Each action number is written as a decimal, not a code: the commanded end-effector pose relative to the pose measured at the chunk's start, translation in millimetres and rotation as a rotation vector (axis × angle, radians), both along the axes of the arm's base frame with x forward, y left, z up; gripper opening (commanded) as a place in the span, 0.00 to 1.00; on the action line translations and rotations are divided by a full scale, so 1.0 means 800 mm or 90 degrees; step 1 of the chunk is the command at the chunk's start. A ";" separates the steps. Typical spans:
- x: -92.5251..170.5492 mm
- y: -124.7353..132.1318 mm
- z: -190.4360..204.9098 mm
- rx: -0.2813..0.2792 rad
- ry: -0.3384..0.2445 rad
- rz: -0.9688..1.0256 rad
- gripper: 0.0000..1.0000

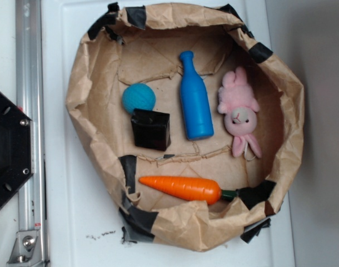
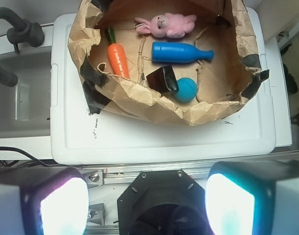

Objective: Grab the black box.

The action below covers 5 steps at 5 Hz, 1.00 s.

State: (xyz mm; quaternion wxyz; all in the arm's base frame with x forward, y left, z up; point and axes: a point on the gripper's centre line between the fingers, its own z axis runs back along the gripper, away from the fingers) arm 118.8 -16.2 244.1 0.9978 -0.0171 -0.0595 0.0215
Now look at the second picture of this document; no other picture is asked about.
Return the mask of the gripper right finger with light pad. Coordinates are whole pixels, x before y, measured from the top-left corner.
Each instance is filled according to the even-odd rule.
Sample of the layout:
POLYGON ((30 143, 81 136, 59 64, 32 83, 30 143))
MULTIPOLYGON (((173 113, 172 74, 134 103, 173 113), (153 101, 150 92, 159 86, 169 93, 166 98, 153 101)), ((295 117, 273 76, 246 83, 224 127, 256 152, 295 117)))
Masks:
POLYGON ((217 162, 205 207, 216 235, 299 235, 299 161, 217 162))

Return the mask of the gripper left finger with light pad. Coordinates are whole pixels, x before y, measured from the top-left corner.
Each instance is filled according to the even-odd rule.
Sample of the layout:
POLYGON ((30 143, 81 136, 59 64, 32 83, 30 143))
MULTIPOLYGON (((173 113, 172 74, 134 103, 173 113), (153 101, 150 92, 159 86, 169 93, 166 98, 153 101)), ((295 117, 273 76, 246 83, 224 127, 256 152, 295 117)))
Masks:
POLYGON ((88 210, 74 167, 0 168, 0 235, 82 235, 88 210))

